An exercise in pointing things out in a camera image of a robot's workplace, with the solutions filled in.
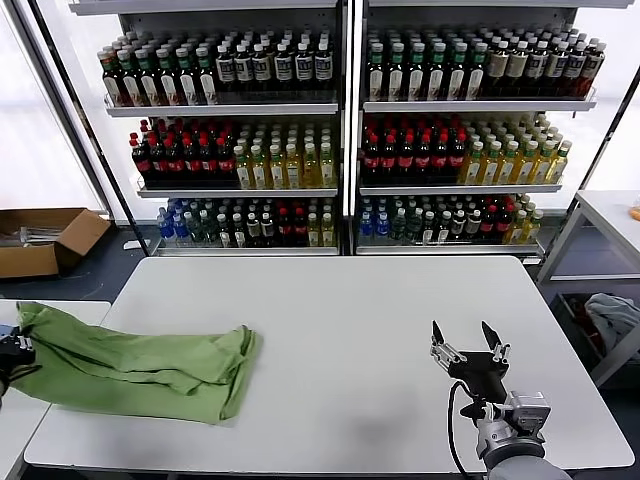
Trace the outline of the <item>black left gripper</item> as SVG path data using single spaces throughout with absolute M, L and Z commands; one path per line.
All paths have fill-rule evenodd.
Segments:
M 24 351 L 31 351 L 31 339 L 19 335 L 1 336 L 1 370 L 12 371 L 24 364 Z

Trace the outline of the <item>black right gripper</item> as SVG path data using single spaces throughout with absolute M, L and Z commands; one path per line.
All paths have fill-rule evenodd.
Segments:
M 444 340 L 436 321 L 432 322 L 430 355 L 449 376 L 463 381 L 474 398 L 484 401 L 505 401 L 507 392 L 502 383 L 509 368 L 511 344 L 503 343 L 498 333 L 485 321 L 482 331 L 490 352 L 459 352 Z

